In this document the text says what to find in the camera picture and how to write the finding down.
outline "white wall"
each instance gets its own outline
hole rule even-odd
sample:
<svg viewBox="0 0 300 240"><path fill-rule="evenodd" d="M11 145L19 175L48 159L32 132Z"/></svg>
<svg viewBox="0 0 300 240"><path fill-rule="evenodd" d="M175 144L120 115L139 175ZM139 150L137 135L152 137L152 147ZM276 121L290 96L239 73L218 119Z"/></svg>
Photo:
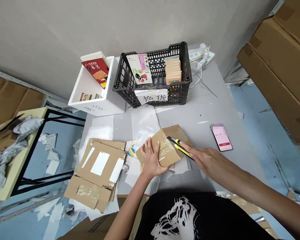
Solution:
<svg viewBox="0 0 300 240"><path fill-rule="evenodd" d="M80 56L211 45L222 75L277 0L1 0L0 71L69 98Z"/></svg>

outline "red book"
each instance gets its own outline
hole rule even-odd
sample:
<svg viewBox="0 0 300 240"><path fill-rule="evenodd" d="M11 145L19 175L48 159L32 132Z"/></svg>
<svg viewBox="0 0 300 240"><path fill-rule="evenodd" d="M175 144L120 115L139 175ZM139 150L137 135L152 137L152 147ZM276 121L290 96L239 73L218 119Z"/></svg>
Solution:
<svg viewBox="0 0 300 240"><path fill-rule="evenodd" d="M109 68L102 58L81 62L94 79L105 89L109 74Z"/></svg>

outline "smartphone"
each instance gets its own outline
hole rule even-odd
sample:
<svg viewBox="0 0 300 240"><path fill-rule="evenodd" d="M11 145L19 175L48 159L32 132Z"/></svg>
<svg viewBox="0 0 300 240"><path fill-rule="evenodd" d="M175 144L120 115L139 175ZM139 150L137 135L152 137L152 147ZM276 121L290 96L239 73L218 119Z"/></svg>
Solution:
<svg viewBox="0 0 300 240"><path fill-rule="evenodd" d="M212 126L212 133L214 138L216 139L220 152L233 150L223 124L214 124Z"/></svg>

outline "floor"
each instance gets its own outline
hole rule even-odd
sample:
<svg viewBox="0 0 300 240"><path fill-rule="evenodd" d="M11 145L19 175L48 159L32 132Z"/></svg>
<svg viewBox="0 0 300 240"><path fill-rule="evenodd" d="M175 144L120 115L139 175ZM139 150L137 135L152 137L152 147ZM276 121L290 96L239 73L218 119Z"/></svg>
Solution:
<svg viewBox="0 0 300 240"><path fill-rule="evenodd" d="M261 162L269 186L284 195L287 194L290 186L300 189L300 154L258 88L251 86L243 86L242 88L230 86L229 90L232 93L238 114L244 123L257 157ZM86 116L83 112L78 112L75 115L82 118ZM56 151L59 153L61 164L57 173L69 170L74 154L72 145L81 137L82 127L51 122L45 126L43 133L58 133ZM28 178L45 176L45 169L49 163L47 155L48 153L44 150L44 145L38 143L25 176ZM44 191L51 191L53 194L59 193L64 191L66 186L64 183L58 183L40 190L33 190L11 197L4 205ZM68 206L67 198L62 198L60 201L63 202L65 207ZM281 239L293 239L269 213L263 212L262 215L268 220L271 227ZM258 218L259 216L260 214L253 215L252 217ZM42 239L48 221L49 217L43 217L38 222L37 213L28 211L9 221L0 223L0 237L4 236L6 239L25 240ZM69 218L61 219L56 238L64 235L72 227L73 225Z"/></svg>

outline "white styrofoam box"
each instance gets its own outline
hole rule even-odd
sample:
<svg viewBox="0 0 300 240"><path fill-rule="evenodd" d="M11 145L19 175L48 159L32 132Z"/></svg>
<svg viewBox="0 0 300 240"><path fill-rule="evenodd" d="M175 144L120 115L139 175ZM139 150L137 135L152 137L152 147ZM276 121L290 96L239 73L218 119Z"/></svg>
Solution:
<svg viewBox="0 0 300 240"><path fill-rule="evenodd" d="M68 102L69 106L95 116L106 116L125 112L126 101L122 99L117 92L112 90L118 68L118 61L114 56L107 57L107 60L110 62L110 68L106 89L103 89L82 65ZM95 96L97 93L103 96L103 98L80 102L82 93L92 94L92 96Z"/></svg>

